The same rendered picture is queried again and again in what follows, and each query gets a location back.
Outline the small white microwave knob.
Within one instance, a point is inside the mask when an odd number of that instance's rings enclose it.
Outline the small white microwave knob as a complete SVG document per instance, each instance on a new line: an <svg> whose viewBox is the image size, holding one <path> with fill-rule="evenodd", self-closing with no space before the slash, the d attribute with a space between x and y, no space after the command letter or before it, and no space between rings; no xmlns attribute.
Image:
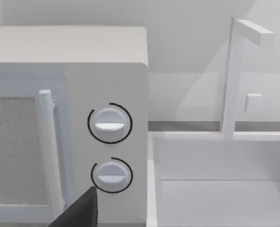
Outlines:
<svg viewBox="0 0 280 227"><path fill-rule="evenodd" d="M95 171L98 185L106 191L119 191L128 184L127 168L115 161L100 164Z"/></svg>

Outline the large white microwave knob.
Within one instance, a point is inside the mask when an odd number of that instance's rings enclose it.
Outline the large white microwave knob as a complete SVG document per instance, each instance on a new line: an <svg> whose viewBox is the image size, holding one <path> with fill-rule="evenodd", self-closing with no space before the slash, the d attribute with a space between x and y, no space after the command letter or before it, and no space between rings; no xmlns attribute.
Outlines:
<svg viewBox="0 0 280 227"><path fill-rule="evenodd" d="M115 107L105 107L93 115L91 127L103 140L114 141L124 136L127 120L125 115Z"/></svg>

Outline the white sink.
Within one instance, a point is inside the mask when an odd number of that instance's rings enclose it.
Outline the white sink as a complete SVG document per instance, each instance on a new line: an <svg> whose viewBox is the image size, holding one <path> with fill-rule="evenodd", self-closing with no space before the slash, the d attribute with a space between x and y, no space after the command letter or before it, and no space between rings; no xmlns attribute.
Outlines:
<svg viewBox="0 0 280 227"><path fill-rule="evenodd" d="M147 227L280 227L280 132L150 132Z"/></svg>

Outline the pale microwave oven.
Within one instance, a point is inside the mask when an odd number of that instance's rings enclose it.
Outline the pale microwave oven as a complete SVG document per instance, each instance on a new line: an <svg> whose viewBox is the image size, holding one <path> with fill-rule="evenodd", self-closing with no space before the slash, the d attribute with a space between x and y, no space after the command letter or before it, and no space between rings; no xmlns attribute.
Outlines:
<svg viewBox="0 0 280 227"><path fill-rule="evenodd" d="M97 227L147 227L146 29L0 26L0 65L64 70L64 93L54 108L64 211L95 186ZM93 115L105 107L115 107L126 117L119 140L100 139L91 127ZM129 173L128 184L119 191L106 191L96 182L97 167L109 161L124 165ZM0 227L51 223L0 223Z"/></svg>

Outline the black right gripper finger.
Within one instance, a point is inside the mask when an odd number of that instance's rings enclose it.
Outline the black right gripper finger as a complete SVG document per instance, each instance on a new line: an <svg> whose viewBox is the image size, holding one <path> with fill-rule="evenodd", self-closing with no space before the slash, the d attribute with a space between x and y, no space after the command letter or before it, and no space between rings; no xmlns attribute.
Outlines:
<svg viewBox="0 0 280 227"><path fill-rule="evenodd" d="M97 188L90 187L48 227L97 227Z"/></svg>

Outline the tall white tap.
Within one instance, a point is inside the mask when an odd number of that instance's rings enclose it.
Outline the tall white tap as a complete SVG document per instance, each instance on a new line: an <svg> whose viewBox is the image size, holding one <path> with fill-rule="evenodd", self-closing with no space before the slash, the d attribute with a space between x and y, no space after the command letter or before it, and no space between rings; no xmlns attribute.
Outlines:
<svg viewBox="0 0 280 227"><path fill-rule="evenodd" d="M225 86L223 92L221 134L225 140L234 136L245 40L259 47L272 47L275 33L242 17L232 17L229 29Z"/></svg>

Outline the small white tap lever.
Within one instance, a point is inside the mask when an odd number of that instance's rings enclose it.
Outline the small white tap lever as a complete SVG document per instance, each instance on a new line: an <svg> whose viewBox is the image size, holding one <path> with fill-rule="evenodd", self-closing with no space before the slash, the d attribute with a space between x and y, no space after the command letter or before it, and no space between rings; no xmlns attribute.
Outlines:
<svg viewBox="0 0 280 227"><path fill-rule="evenodd" d="M263 107L263 95L260 93L248 93L246 95L245 112L259 113Z"/></svg>

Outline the microwave door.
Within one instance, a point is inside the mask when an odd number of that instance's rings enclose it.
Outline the microwave door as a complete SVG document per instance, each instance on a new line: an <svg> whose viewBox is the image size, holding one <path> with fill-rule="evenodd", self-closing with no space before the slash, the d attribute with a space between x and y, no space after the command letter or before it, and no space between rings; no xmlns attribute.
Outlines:
<svg viewBox="0 0 280 227"><path fill-rule="evenodd" d="M39 91L61 100L64 70L0 65L0 223L51 223L55 218L43 147Z"/></svg>

